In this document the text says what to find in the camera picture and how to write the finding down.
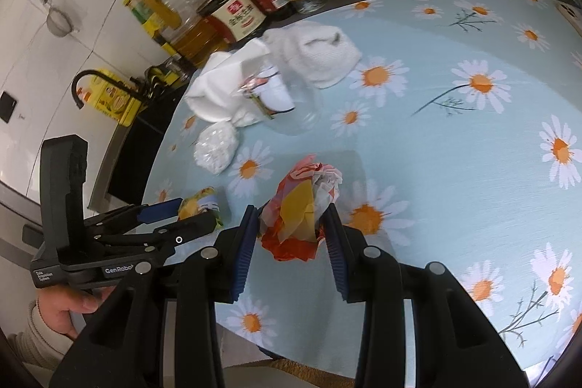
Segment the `person's left hand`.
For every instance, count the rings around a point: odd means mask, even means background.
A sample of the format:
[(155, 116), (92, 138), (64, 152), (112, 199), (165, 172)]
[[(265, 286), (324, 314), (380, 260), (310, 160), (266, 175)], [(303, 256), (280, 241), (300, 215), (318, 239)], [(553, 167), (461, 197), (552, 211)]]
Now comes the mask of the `person's left hand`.
[(50, 330), (70, 340), (76, 340), (78, 331), (71, 314), (94, 313), (114, 289), (115, 287), (97, 288), (96, 293), (90, 295), (68, 285), (53, 285), (36, 291), (36, 306), (40, 317)]

